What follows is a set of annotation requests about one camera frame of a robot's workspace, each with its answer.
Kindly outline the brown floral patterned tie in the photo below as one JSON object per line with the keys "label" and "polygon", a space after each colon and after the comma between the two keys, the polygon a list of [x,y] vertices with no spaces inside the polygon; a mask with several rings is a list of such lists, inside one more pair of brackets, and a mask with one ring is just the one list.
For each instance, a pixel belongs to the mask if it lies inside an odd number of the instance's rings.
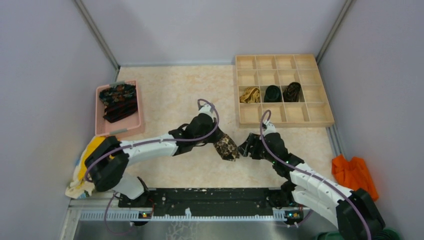
{"label": "brown floral patterned tie", "polygon": [[234,162],[240,158],[238,146],[226,133],[213,146],[222,160]]}

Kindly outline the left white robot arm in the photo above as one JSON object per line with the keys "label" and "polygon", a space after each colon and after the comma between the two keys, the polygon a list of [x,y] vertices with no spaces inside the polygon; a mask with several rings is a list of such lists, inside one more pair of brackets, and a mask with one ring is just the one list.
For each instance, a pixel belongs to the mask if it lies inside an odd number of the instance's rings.
{"label": "left white robot arm", "polygon": [[175,157],[191,152],[202,144],[216,144],[225,137],[220,130],[216,107],[204,100],[190,123],[168,133],[143,140],[120,141],[105,138],[84,164],[84,180],[93,183],[98,192],[114,191],[138,207],[149,203],[150,193],[144,181],[126,172],[127,167],[160,157]]}

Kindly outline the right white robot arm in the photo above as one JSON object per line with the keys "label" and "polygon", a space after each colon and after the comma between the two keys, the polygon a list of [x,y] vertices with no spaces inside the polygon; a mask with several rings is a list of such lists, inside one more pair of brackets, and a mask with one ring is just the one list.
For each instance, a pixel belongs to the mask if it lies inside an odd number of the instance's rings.
{"label": "right white robot arm", "polygon": [[350,189],[314,171],[288,151],[271,122],[262,125],[261,133],[250,133],[238,151],[244,157],[269,161],[276,173],[287,180],[281,187],[283,203],[310,208],[331,222],[345,240],[372,240],[386,227],[366,190]]}

